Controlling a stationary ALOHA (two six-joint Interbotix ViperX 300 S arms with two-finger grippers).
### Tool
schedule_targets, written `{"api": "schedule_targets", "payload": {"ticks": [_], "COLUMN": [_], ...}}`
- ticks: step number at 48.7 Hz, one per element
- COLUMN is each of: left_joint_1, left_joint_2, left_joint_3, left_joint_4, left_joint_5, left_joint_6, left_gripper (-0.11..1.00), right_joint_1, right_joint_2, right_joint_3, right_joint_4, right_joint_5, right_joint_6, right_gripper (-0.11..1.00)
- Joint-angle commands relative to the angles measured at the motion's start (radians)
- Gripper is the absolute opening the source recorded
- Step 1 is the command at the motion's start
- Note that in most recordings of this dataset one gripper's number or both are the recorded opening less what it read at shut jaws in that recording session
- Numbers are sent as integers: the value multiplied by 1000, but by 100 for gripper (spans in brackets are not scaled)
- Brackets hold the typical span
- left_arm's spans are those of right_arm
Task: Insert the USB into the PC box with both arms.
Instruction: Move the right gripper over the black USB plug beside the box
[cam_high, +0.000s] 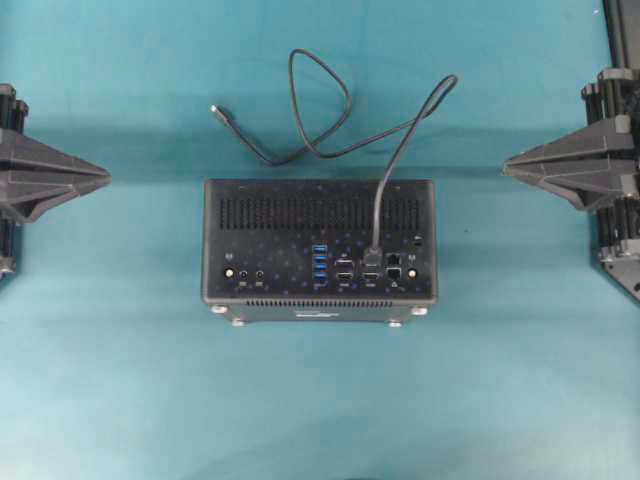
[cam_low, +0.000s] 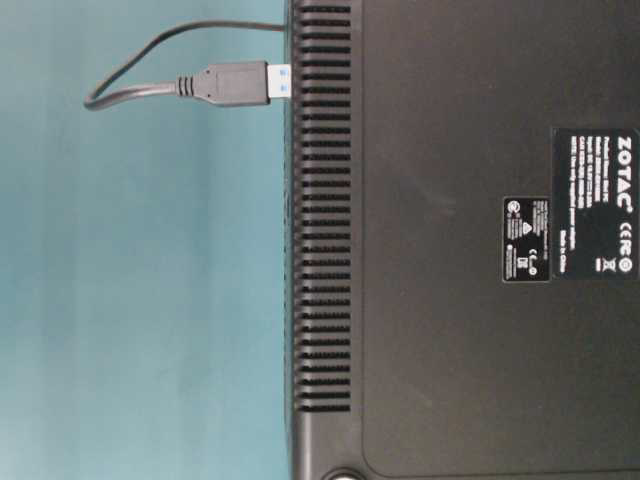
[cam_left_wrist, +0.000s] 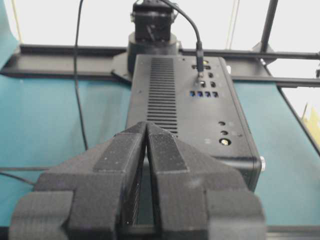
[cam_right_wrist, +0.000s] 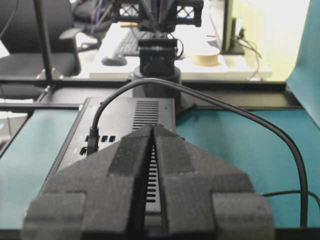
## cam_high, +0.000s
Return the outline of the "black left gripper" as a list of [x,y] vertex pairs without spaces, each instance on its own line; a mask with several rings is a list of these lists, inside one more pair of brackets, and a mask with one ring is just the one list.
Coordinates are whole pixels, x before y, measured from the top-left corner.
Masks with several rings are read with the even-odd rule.
[[2,84],[1,169],[69,175],[1,176],[2,273],[15,272],[17,223],[33,223],[47,211],[111,183],[107,170],[20,134],[28,113],[15,88]]

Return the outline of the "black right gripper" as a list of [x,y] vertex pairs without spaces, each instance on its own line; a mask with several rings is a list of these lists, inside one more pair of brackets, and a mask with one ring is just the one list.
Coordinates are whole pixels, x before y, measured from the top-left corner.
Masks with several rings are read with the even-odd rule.
[[[581,92],[587,126],[505,161],[502,173],[595,215],[601,262],[639,258],[639,72],[605,69]],[[596,156],[598,172],[543,175],[519,169]]]

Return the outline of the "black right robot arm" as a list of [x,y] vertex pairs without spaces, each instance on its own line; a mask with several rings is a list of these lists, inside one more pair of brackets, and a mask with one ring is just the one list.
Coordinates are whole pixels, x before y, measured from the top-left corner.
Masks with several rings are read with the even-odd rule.
[[592,212],[597,258],[639,296],[639,4],[603,4],[612,65],[581,90],[584,128],[505,161],[503,173]]

